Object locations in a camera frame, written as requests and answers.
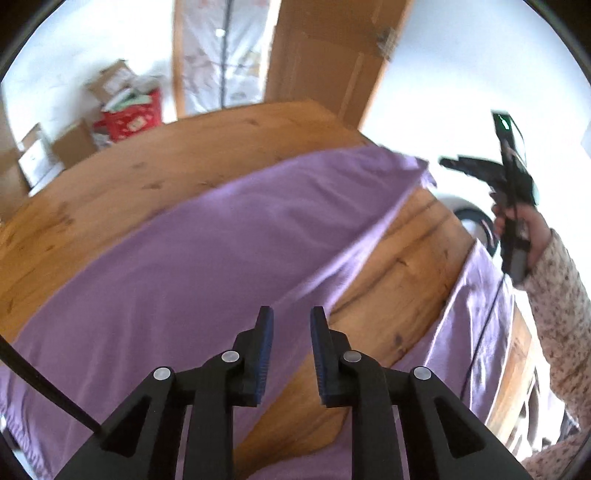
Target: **cardboard box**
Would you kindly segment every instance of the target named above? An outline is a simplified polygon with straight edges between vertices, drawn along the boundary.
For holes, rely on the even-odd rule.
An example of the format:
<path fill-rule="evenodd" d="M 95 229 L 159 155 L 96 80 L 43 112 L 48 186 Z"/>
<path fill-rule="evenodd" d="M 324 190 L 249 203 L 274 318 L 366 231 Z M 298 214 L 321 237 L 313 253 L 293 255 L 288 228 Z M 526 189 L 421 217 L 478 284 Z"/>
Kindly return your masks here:
<path fill-rule="evenodd" d="M 68 127 L 51 145 L 51 150 L 65 168 L 72 168 L 79 161 L 97 152 L 90 129 L 83 120 Z"/>
<path fill-rule="evenodd" d="M 87 85 L 87 88 L 99 102 L 105 104 L 121 90 L 129 87 L 135 78 L 135 73 L 127 64 L 123 60 L 117 60 L 109 68 L 103 70 L 94 82 Z"/>
<path fill-rule="evenodd" d="M 16 148 L 0 155 L 0 223 L 8 221 L 28 198 L 29 185 L 18 156 Z"/>
<path fill-rule="evenodd" d="M 18 160 L 28 184 L 33 188 L 57 164 L 41 125 L 35 125 L 19 145 L 22 156 Z"/>

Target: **door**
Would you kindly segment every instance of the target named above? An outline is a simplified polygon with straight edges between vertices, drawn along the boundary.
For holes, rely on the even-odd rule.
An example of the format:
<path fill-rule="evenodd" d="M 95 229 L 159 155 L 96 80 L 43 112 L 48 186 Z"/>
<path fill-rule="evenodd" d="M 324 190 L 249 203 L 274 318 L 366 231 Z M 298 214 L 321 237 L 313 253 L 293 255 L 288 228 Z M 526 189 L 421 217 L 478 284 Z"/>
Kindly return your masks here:
<path fill-rule="evenodd" d="M 310 98 L 358 128 L 411 0 L 282 0 L 266 102 Z"/>

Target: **red gift bag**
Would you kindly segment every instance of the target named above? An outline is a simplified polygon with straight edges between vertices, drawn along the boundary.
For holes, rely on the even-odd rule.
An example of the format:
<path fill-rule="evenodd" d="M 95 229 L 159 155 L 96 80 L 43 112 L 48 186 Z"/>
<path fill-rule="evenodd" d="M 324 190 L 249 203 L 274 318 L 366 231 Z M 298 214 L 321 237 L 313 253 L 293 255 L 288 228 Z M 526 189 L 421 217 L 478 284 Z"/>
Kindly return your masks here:
<path fill-rule="evenodd" d="M 101 125 L 107 127 L 113 142 L 120 142 L 135 134 L 162 125 L 162 105 L 160 89 L 149 93 L 152 103 L 147 105 L 130 105 L 120 112 L 103 112 Z"/>

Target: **wood grain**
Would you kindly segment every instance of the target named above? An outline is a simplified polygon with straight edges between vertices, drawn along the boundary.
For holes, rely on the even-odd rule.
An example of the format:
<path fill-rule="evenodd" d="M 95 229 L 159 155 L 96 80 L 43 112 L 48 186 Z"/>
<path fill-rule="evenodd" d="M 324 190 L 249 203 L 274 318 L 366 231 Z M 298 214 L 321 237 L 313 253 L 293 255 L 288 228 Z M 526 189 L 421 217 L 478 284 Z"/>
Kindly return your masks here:
<path fill-rule="evenodd" d="M 286 158 L 364 142 L 318 104 L 290 102 L 183 119 L 93 155 L 0 229 L 0 334 L 14 340 L 65 282 L 179 202 Z M 336 305 L 331 325 L 391 366 L 437 320 L 472 242 L 449 210 L 416 190 Z M 511 378 L 521 368 L 515 364 Z M 511 408 L 507 397 L 499 415 Z M 320 406 L 308 356 L 236 449 L 239 477 L 327 445 L 344 415 Z"/>
<path fill-rule="evenodd" d="M 357 127 L 387 65 L 378 36 L 400 30 L 411 3 L 282 0 L 265 100 L 310 98 Z"/>
<path fill-rule="evenodd" d="M 495 404 L 486 422 L 488 429 L 506 444 L 517 423 L 519 412 L 527 399 L 534 377 L 536 361 L 541 358 L 540 340 L 528 328 L 523 315 L 515 306 L 513 328 L 505 372 Z"/>
<path fill-rule="evenodd" d="M 312 102 L 183 119 L 66 170 L 0 231 L 0 335 L 12 341 L 66 281 L 162 211 L 311 151 L 362 145 Z"/>
<path fill-rule="evenodd" d="M 187 109 L 183 88 L 184 0 L 174 0 L 173 14 L 173 98 L 177 118 L 185 118 Z"/>
<path fill-rule="evenodd" d="M 473 245 L 456 217 L 419 189 L 332 312 L 331 328 L 391 367 L 440 316 Z M 311 354 L 235 451 L 237 478 L 314 452 L 340 431 L 347 409 L 320 405 Z"/>

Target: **metal rivet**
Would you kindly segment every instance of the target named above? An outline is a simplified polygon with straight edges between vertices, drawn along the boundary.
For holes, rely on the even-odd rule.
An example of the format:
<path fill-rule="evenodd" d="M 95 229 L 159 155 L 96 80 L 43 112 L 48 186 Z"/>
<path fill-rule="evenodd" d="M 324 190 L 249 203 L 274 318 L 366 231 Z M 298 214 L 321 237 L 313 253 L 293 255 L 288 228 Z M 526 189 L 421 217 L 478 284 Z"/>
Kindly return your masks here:
<path fill-rule="evenodd" d="M 427 367 L 417 367 L 413 373 L 419 380 L 429 380 L 431 378 L 431 371 Z"/>
<path fill-rule="evenodd" d="M 361 360 L 361 353 L 357 350 L 349 350 L 348 352 L 343 353 L 343 358 L 345 361 L 354 364 L 355 362 L 359 362 Z"/>
<path fill-rule="evenodd" d="M 168 377 L 170 377 L 170 369 L 160 367 L 154 370 L 154 378 L 156 380 L 166 380 Z"/>
<path fill-rule="evenodd" d="M 234 350 L 228 350 L 222 354 L 222 360 L 224 360 L 227 364 L 231 364 L 240 358 L 240 354 L 235 352 Z"/>

